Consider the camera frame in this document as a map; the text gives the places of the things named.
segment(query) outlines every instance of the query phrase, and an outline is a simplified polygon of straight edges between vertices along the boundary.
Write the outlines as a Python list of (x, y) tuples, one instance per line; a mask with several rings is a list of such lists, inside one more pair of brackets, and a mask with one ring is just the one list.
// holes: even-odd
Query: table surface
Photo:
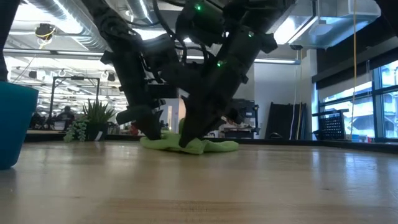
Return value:
[(398, 223), (398, 157), (240, 146), (192, 156), (136, 142), (25, 144), (0, 171), (2, 224)]

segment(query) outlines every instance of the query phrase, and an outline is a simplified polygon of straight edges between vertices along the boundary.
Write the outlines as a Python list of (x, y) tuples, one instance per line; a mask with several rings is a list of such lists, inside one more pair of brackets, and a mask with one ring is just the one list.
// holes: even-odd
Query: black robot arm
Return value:
[[(231, 99), (240, 84), (248, 81), (246, 73), (260, 50), (269, 53), (277, 48), (270, 30), (278, 20), (284, 20), (295, 0), (235, 0), (225, 6), (214, 0), (186, 1), (175, 34), (166, 27), (167, 34), (146, 41), (104, 0), (83, 3), (111, 49), (102, 61), (114, 65), (129, 103), (129, 108), (118, 114), (118, 123), (134, 121), (149, 139), (160, 138), (161, 111), (155, 108), (163, 102), (158, 100), (161, 96), (149, 91), (144, 71), (149, 66), (158, 83), (165, 80), (167, 85), (189, 93), (184, 98), (187, 115), (180, 140), (185, 147), (193, 138), (218, 128), (221, 116), (239, 119), (234, 116), (237, 113), (230, 106)], [(186, 37), (201, 49), (204, 45), (222, 46), (215, 57), (209, 55), (201, 65), (185, 63), (184, 59), (180, 62), (174, 40), (181, 42)]]

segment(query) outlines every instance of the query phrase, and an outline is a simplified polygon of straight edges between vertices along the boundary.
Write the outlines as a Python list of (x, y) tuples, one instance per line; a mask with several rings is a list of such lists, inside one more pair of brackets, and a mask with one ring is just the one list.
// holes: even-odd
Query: green towel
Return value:
[[(180, 130), (182, 130), (183, 119), (180, 122)], [(185, 148), (178, 145), (181, 135), (169, 132), (162, 133), (162, 139), (149, 140), (147, 137), (142, 137), (140, 143), (148, 149), (166, 150), (174, 152), (186, 152), (189, 154), (200, 155), (204, 152), (231, 152), (238, 150), (239, 144), (234, 141), (225, 141), (214, 143), (209, 140), (194, 139), (188, 143)]]

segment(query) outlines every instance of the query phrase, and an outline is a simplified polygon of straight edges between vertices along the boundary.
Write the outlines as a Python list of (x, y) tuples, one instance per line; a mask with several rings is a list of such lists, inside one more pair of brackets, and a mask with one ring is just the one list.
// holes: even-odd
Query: blue cup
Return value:
[(0, 81), (0, 170), (18, 161), (39, 91)]

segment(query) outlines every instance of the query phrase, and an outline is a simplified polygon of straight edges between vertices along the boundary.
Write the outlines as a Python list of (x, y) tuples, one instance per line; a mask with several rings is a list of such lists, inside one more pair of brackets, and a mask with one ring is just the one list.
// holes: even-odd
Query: ventilation duct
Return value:
[(90, 51), (103, 52), (105, 41), (101, 38), (86, 7), (80, 0), (25, 0), (46, 14), (58, 28), (69, 34), (80, 34), (72, 37)]
[(149, 6), (146, 0), (126, 0), (127, 7), (134, 19), (152, 22), (149, 16)]
[[(380, 16), (381, 10), (375, 0), (356, 1), (357, 31)], [(324, 27), (324, 24), (327, 24), (328, 32), (314, 32), (320, 24)], [(276, 31), (275, 39), (278, 44), (328, 48), (353, 35), (353, 28), (354, 0), (297, 0), (295, 9)]]

